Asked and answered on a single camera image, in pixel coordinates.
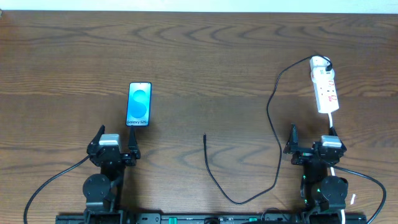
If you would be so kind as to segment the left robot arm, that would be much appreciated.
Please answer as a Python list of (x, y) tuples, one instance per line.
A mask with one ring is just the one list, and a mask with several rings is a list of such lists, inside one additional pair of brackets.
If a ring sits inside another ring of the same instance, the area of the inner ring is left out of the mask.
[(129, 128), (128, 153), (121, 152), (118, 134), (106, 134), (101, 126), (87, 146), (89, 160), (100, 168), (100, 173), (89, 176), (83, 184), (86, 209), (85, 223), (134, 223), (134, 215), (121, 208), (124, 171), (137, 164), (141, 152), (135, 130)]

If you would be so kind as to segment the blue Samsung Galaxy smartphone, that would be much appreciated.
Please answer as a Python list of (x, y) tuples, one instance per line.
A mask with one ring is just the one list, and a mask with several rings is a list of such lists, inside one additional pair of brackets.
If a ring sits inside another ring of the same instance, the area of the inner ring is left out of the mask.
[(129, 84), (126, 126), (149, 125), (151, 98), (151, 82), (131, 82)]

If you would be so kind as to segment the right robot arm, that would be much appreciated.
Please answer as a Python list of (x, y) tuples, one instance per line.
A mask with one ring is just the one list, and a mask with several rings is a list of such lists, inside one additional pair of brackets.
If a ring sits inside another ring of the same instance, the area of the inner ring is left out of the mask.
[(291, 125), (284, 153), (292, 155), (291, 164), (303, 167), (300, 186), (300, 195), (305, 201), (305, 210), (300, 214), (303, 223), (345, 221), (341, 211), (346, 208), (348, 181), (328, 173), (345, 152), (346, 147), (334, 128), (313, 142), (312, 147), (301, 147), (296, 125)]

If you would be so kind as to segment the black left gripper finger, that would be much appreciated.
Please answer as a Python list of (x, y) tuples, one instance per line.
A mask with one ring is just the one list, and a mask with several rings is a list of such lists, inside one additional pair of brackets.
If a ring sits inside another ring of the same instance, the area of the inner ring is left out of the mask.
[(139, 146), (137, 144), (135, 129), (133, 126), (130, 127), (129, 142), (128, 142), (127, 146), (128, 146), (128, 149), (129, 149), (131, 155), (134, 156), (135, 159), (141, 158), (141, 152), (140, 152)]
[(104, 134), (105, 132), (105, 126), (101, 125), (101, 127), (99, 128), (98, 132), (96, 133), (96, 135), (94, 136), (94, 138), (91, 141), (91, 145), (96, 145), (99, 144), (100, 138), (101, 136)]

